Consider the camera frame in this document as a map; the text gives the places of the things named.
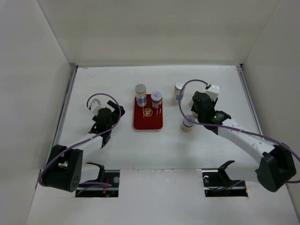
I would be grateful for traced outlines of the blue lid spice jar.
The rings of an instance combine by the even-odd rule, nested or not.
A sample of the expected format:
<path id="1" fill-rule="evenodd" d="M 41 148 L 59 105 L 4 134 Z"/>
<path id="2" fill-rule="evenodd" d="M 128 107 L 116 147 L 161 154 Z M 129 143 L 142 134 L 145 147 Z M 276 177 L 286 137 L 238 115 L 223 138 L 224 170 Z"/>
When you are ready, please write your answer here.
<path id="1" fill-rule="evenodd" d="M 159 91 L 154 91 L 150 97 L 152 108 L 158 109 L 162 104 L 162 94 Z"/>
<path id="2" fill-rule="evenodd" d="M 192 127 L 194 125 L 195 119 L 192 115 L 188 115 L 187 118 L 183 118 L 182 124 L 181 124 L 181 130 L 183 132 L 190 132 L 192 130 Z"/>

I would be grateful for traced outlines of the blue label shaker bottle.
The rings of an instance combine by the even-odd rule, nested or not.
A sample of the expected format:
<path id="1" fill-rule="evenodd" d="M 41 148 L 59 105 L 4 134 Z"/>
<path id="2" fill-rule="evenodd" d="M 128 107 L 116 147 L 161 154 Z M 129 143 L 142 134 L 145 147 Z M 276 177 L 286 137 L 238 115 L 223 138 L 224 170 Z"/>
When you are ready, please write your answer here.
<path id="1" fill-rule="evenodd" d="M 147 104 L 146 86 L 138 84 L 135 87 L 135 99 L 139 107 L 144 107 Z"/>

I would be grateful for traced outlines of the pink spice jar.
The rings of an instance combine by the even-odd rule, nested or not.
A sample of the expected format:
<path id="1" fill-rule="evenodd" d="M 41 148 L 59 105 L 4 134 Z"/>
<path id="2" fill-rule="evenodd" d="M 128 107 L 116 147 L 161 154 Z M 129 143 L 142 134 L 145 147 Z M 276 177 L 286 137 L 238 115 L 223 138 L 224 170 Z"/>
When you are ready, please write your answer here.
<path id="1" fill-rule="evenodd" d="M 195 118 L 198 116 L 198 113 L 196 110 L 191 110 L 191 113 L 192 113 L 192 116 Z"/>

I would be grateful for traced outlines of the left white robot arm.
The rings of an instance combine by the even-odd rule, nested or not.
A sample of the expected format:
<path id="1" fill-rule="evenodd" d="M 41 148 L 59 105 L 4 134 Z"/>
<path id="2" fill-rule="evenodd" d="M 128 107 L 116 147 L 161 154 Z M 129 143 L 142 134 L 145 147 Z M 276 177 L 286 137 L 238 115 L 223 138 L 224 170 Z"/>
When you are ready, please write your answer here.
<path id="1" fill-rule="evenodd" d="M 89 110 L 94 114 L 94 124 L 89 133 L 78 143 L 54 145 L 38 183 L 43 187 L 74 192 L 79 186 L 109 187 L 105 183 L 104 167 L 92 162 L 84 163 L 89 154 L 105 147 L 111 139 L 112 129 L 125 114 L 123 106 L 109 100 L 112 109 L 103 107 L 94 99 Z"/>

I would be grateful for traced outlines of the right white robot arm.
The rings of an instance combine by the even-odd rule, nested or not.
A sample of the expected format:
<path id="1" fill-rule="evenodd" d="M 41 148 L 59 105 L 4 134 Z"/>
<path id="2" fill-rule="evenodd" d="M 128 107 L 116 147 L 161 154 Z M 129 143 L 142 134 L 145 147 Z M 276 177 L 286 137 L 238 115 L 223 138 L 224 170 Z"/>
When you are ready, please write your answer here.
<path id="1" fill-rule="evenodd" d="M 286 146 L 243 130 L 229 114 L 215 110 L 216 101 L 207 93 L 197 91 L 192 100 L 191 111 L 196 113 L 199 123 L 237 145 L 258 163 L 255 172 L 265 189 L 276 192 L 296 174 L 292 153 Z"/>

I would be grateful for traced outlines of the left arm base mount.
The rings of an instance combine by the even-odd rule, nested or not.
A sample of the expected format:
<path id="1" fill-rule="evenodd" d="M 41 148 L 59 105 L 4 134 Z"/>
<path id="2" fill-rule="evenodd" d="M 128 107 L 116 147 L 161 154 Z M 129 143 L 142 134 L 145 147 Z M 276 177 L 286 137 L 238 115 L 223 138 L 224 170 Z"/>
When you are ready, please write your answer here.
<path id="1" fill-rule="evenodd" d="M 120 170 L 107 170 L 103 165 L 87 163 L 82 166 L 75 197 L 115 198 L 119 196 L 119 186 Z"/>

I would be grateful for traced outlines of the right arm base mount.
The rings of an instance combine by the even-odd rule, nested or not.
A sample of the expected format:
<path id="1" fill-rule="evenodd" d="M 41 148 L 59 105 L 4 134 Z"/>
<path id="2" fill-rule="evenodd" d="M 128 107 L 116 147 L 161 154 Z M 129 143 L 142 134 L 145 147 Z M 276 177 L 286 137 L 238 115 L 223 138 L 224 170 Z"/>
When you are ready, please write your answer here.
<path id="1" fill-rule="evenodd" d="M 234 162 L 234 160 L 229 160 L 218 168 L 202 169 L 206 197 L 248 197 L 245 181 L 232 180 L 225 171 Z"/>

